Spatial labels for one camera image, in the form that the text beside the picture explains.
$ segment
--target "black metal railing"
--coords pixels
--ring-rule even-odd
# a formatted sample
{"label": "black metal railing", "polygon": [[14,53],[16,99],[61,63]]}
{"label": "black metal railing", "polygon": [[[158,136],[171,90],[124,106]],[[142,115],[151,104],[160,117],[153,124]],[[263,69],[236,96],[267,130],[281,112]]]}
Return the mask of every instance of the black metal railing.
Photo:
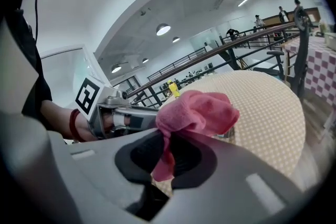
{"label": "black metal railing", "polygon": [[189,62],[190,60],[196,58],[197,56],[199,55],[202,55],[206,53],[206,50],[205,50],[205,47],[191,53],[191,54],[188,54],[187,56],[184,56],[182,57],[181,59],[171,63],[170,65],[160,69],[158,72],[155,72],[154,74],[150,75],[148,78],[149,81],[155,79],[155,78],[158,78],[159,76],[173,70],[174,68],[176,67],[179,67],[179,66],[182,66],[184,65],[185,63]]}
{"label": "black metal railing", "polygon": [[[229,42],[227,44],[223,44],[222,46],[219,46],[218,48],[215,48],[215,49],[213,49],[213,50],[211,50],[209,52],[203,53],[203,54],[195,57],[194,59],[189,60],[187,63],[185,63],[183,65],[180,65],[178,67],[175,67],[175,68],[167,71],[166,73],[163,73],[161,76],[154,78],[152,81],[146,83],[145,85],[143,85],[143,86],[137,88],[136,90],[134,90],[133,92],[131,92],[129,94],[129,97],[131,97],[131,96],[133,96],[135,94],[138,94],[139,92],[142,92],[144,90],[148,90],[151,93],[150,96],[147,96],[146,98],[141,99],[141,100],[137,100],[136,102],[133,102],[132,104],[138,104],[139,102],[143,102],[146,99],[153,98],[155,100],[155,103],[151,104],[150,106],[161,106],[162,103],[164,103],[165,100],[160,100],[160,98],[158,97],[158,95],[162,94],[162,93],[164,93],[166,91],[168,91],[168,89],[163,89],[161,91],[155,92],[153,90],[153,88],[152,88],[153,85],[156,85],[159,82],[163,81],[164,79],[166,79],[168,77],[171,77],[172,75],[177,74],[177,73],[185,70],[186,68],[189,68],[189,67],[191,67],[191,66],[193,66],[193,65],[195,65],[195,64],[197,64],[197,63],[199,63],[201,61],[204,61],[204,60],[206,60],[206,59],[208,59],[208,58],[210,58],[210,57],[212,57],[214,55],[220,55],[220,54],[222,54],[222,53],[224,53],[226,51],[228,51],[228,52],[232,51],[233,52],[233,50],[232,50],[233,48],[235,48],[235,47],[237,47],[239,45],[242,45],[242,44],[246,44],[246,43],[251,42],[253,40],[256,40],[256,39],[258,39],[260,37],[272,34],[274,32],[280,32],[280,31],[283,32],[283,33],[285,32],[284,36],[280,40],[271,42],[270,44],[266,44],[265,46],[262,46],[262,47],[258,46],[257,49],[251,50],[250,52],[248,52],[248,53],[246,53],[244,55],[241,55],[239,57],[236,57],[234,55],[234,53],[231,53],[231,54],[229,54],[230,59],[228,61],[223,62],[223,63],[221,63],[218,66],[209,68],[209,69],[205,70],[204,72],[201,72],[201,73],[199,73],[199,74],[197,74],[197,75],[195,75],[195,76],[193,76],[191,78],[187,78],[187,79],[185,79],[185,80],[177,83],[177,85],[180,86],[180,85],[185,84],[185,83],[187,84],[189,82],[193,82],[194,80],[197,80],[198,78],[204,76],[205,74],[214,72],[216,69],[218,69],[220,67],[223,67],[225,65],[231,65],[233,62],[235,64],[237,64],[237,61],[243,60],[243,58],[248,57],[248,56],[250,56],[252,54],[255,54],[258,51],[261,51],[261,50],[264,50],[264,49],[272,49],[272,48],[279,48],[279,49],[281,49],[281,47],[279,47],[280,44],[282,44],[282,43],[284,43],[284,42],[286,42],[288,40],[291,40],[291,39],[296,38],[296,37],[299,36],[299,33],[294,33],[292,35],[286,35],[286,31],[285,30],[288,29],[288,28],[292,28],[294,26],[295,26],[294,23],[286,23],[286,24],[281,24],[281,25],[277,25],[277,26],[266,27],[265,30],[258,31],[256,33],[251,34],[251,35],[246,35],[246,36],[240,37],[239,39],[231,41],[231,42]],[[261,61],[253,63],[252,65],[249,65],[249,66],[248,65],[244,65],[244,67],[239,67],[239,69],[251,70],[253,67],[259,65],[262,62],[268,61],[268,60],[272,59],[273,57],[275,57],[275,56],[269,56],[269,57],[267,57],[267,58],[265,58],[265,59],[263,59]],[[273,68],[275,68],[277,66],[279,66],[278,63],[275,64],[275,65],[273,65],[270,69],[273,69]]]}

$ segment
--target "ceiling light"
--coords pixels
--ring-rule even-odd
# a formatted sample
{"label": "ceiling light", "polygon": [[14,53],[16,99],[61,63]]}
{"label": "ceiling light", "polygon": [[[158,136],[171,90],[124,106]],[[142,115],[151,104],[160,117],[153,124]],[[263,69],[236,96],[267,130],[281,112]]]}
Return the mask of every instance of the ceiling light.
{"label": "ceiling light", "polygon": [[248,1],[248,0],[244,0],[243,2],[241,2],[241,3],[238,5],[238,7],[242,6],[242,4],[245,3],[246,1]]}
{"label": "ceiling light", "polygon": [[174,37],[174,38],[173,38],[173,43],[178,42],[179,40],[180,40],[179,37]]}
{"label": "ceiling light", "polygon": [[170,26],[168,24],[159,24],[156,28],[156,35],[162,36],[166,34],[170,30]]}
{"label": "ceiling light", "polygon": [[120,65],[115,65],[115,66],[112,67],[112,73],[116,73],[116,72],[118,72],[120,69],[121,69],[121,66],[120,66]]}

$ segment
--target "pink towel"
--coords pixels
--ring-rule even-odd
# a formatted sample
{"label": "pink towel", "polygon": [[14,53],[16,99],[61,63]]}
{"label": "pink towel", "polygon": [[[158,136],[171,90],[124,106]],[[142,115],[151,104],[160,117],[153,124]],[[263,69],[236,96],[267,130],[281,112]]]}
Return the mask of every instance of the pink towel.
{"label": "pink towel", "polygon": [[186,91],[164,106],[156,116],[156,125],[164,135],[164,153],[157,163],[153,178],[164,181],[173,177],[175,160],[170,152],[171,132],[184,135],[225,134],[237,122],[239,111],[223,93]]}

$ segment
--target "yellow bottle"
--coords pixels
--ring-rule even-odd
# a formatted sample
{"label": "yellow bottle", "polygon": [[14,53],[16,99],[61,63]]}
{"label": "yellow bottle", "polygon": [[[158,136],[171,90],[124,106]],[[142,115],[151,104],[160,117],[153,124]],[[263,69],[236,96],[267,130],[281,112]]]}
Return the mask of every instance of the yellow bottle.
{"label": "yellow bottle", "polygon": [[179,91],[178,91],[179,89],[178,89],[176,83],[175,83],[175,82],[172,82],[172,80],[170,79],[170,80],[168,81],[168,85],[169,85],[169,89],[170,89],[170,91],[171,91],[172,94],[175,96],[175,98],[179,97],[179,96],[180,96],[180,93],[179,93]]}

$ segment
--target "table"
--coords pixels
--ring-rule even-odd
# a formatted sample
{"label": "table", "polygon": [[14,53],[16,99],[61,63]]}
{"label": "table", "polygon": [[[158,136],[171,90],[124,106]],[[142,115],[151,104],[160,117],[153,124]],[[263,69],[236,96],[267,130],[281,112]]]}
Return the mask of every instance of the table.
{"label": "table", "polygon": [[[290,177],[303,149],[306,126],[299,99],[284,83],[265,73],[240,70],[204,77],[180,93],[187,90],[225,93],[240,111],[233,143]],[[164,105],[172,101],[169,98]],[[171,196],[170,180],[155,185]]]}
{"label": "table", "polygon": [[[285,44],[287,52],[297,53],[300,39]],[[336,52],[324,44],[324,38],[309,37],[308,70],[304,87],[324,99],[336,110]]]}

